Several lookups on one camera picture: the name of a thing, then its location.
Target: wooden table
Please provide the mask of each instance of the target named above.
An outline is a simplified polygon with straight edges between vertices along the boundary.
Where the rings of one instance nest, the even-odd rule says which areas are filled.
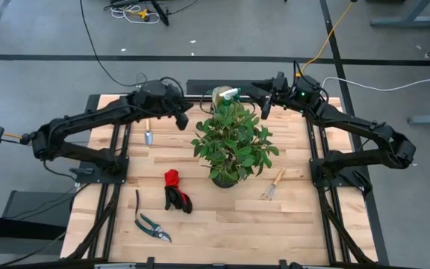
[[[117,95],[102,95],[99,108],[117,98]],[[339,99],[330,100],[341,109]],[[145,125],[132,124],[130,167],[119,198],[110,262],[145,262],[152,256],[157,263],[276,265],[279,259],[286,259],[305,265],[327,265],[320,204],[308,167],[311,151],[305,118],[294,111],[272,108],[269,119],[261,122],[274,134],[270,140],[280,149],[280,156],[270,156],[272,169],[265,169],[258,177],[251,176],[233,188],[222,189],[208,179],[209,169],[201,166],[206,161],[193,157],[190,144],[196,123],[210,115],[200,111],[197,104],[187,116],[190,121],[182,132],[174,118],[151,120],[154,134],[151,147],[144,142]],[[89,146],[109,147],[112,129],[102,126],[92,130]],[[331,149],[351,151],[346,132],[326,131]],[[259,196],[282,167],[287,171],[273,200],[260,200]],[[193,201],[192,214],[173,207],[169,211],[163,208],[163,175],[172,168],[179,171],[180,189]],[[100,189],[101,185],[91,185],[75,198],[61,257],[69,255],[93,225]],[[135,226],[136,189],[140,193],[140,212],[159,223],[172,243],[152,238]],[[361,192],[338,188],[338,193],[346,229],[367,256],[376,260]],[[331,229],[337,260],[341,261],[338,236],[332,225]],[[102,253],[104,239],[105,228],[99,236],[96,256]]]

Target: gray floor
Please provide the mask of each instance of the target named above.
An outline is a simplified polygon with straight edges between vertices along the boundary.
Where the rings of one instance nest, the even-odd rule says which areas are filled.
[[[402,14],[405,5],[358,1],[336,30],[342,58],[423,60],[430,50],[430,28],[369,27],[369,18]],[[171,17],[171,26],[133,25],[102,11],[106,1],[85,1],[87,23],[100,55],[209,55],[313,57],[326,38],[320,3],[312,0],[209,1]],[[190,0],[168,1],[174,10]],[[349,1],[329,0],[337,19]],[[430,15],[430,6],[425,11]],[[13,0],[0,21],[0,54],[91,55],[78,1]],[[327,46],[323,58],[331,58]],[[187,79],[261,79],[277,71],[291,73],[291,64],[104,62],[120,81],[135,74],[149,78],[170,75]],[[345,66],[350,80],[375,87],[395,87],[430,78],[430,67]],[[323,80],[336,76],[334,65],[313,64],[305,73]],[[328,91],[339,96],[339,84]],[[407,170],[371,167],[376,204],[392,265],[430,268],[430,126],[409,126],[413,114],[430,114],[430,83],[392,93],[349,87],[359,117],[388,121],[418,148]],[[25,133],[64,114],[83,111],[91,93],[120,93],[93,61],[0,61],[0,126]],[[88,133],[73,140],[86,140]],[[54,169],[77,163],[57,160]],[[31,149],[12,144],[0,147],[0,216],[9,193],[66,191],[70,180],[48,174]],[[37,261],[54,257],[36,257]]]

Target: wooden handle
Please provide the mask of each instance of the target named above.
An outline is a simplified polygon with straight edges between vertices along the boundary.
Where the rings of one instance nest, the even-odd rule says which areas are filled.
[[[275,181],[273,181],[273,184],[274,184],[275,186],[278,184],[278,182],[280,182],[281,177],[283,176],[283,174],[284,174],[284,172],[285,172],[286,170],[287,170],[287,169],[283,167],[283,168],[280,170],[280,172],[278,172],[278,175],[276,175],[276,179],[275,179]]]

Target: plant pot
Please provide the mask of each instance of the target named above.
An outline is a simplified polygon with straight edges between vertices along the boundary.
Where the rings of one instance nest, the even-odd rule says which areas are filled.
[[[216,178],[212,179],[212,182],[214,182],[215,185],[221,188],[231,188],[238,183],[238,182],[230,182],[227,180],[223,180],[221,175],[218,175]]]

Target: red glove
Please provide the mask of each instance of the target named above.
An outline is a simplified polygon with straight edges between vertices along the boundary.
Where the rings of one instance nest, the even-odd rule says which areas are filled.
[[[192,201],[188,195],[178,189],[178,171],[171,169],[165,173],[165,210],[169,210],[170,204],[176,209],[182,209],[185,213],[192,212]]]

